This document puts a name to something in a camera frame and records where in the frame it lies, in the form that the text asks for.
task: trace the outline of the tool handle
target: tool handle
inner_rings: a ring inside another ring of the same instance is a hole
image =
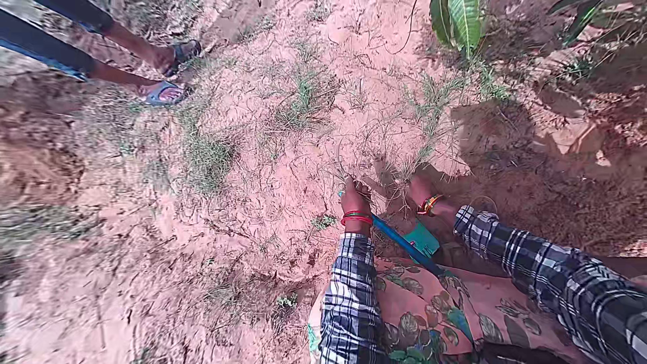
[[[432,262],[431,259],[427,258],[426,255],[422,254],[418,249],[416,249],[413,245],[409,244],[406,239],[400,236],[397,231],[395,231],[392,227],[386,224],[386,222],[379,217],[375,216],[375,214],[371,214],[373,217],[373,225],[380,229],[381,231],[384,232],[389,238],[393,239],[396,243],[398,243],[406,252],[418,263],[422,264],[423,267],[425,267],[428,271],[432,272],[433,275],[436,277],[440,277],[443,275],[444,270],[440,268],[439,266],[436,265],[436,263]]]

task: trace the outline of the human leg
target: human leg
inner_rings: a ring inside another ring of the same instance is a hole
[[[165,76],[177,72],[177,66],[196,56],[201,48],[197,41],[182,45],[158,47],[117,23],[110,15],[87,0],[36,0],[43,6],[83,25],[88,31],[102,34],[135,53]]]
[[[39,60],[80,80],[98,78],[130,85],[140,96],[147,95],[160,83],[159,80],[149,80],[99,62],[80,49],[1,9],[0,46]],[[177,87],[166,89],[160,95],[160,99],[163,102],[171,102],[181,94],[182,90]]]

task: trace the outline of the sandal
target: sandal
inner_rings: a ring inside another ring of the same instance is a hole
[[[188,51],[185,52],[182,49],[182,46],[185,46],[187,44],[190,44],[191,47],[188,49]],[[202,51],[202,46],[200,46],[200,42],[198,42],[197,40],[190,40],[185,43],[174,44],[171,47],[173,47],[173,51],[175,52],[175,59],[173,59],[173,63],[171,63],[166,71],[163,72],[164,77],[174,76],[182,63],[187,62],[191,58],[200,54],[200,52]]]
[[[172,106],[184,100],[184,96],[186,95],[186,92],[182,92],[182,94],[179,97],[177,97],[175,100],[170,100],[170,101],[160,100],[160,95],[162,94],[162,92],[165,89],[169,89],[172,87],[179,89],[179,87],[172,84],[171,82],[161,81],[159,84],[157,84],[157,87],[155,87],[151,92],[148,93],[148,95],[146,96],[145,103],[152,106]]]

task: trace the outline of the hand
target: hand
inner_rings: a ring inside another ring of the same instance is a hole
[[[411,178],[411,190],[409,195],[413,202],[419,207],[424,203],[429,197],[438,194],[438,191],[433,187],[433,185],[425,181],[422,177],[414,175]]]
[[[360,181],[355,181],[351,176],[346,178],[346,188],[342,193],[342,210],[344,214],[349,211],[359,211],[364,214],[371,214],[371,194],[368,186]],[[346,221],[347,233],[357,233],[369,236],[371,226],[368,223],[358,220]]]

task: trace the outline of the shirt sleeve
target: shirt sleeve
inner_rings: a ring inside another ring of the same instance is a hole
[[[340,237],[339,254],[323,298],[322,363],[388,363],[373,281],[373,242],[362,234]]]
[[[601,363],[647,363],[647,294],[579,249],[506,227],[463,206],[454,232],[499,264],[515,286],[557,315],[573,342]]]

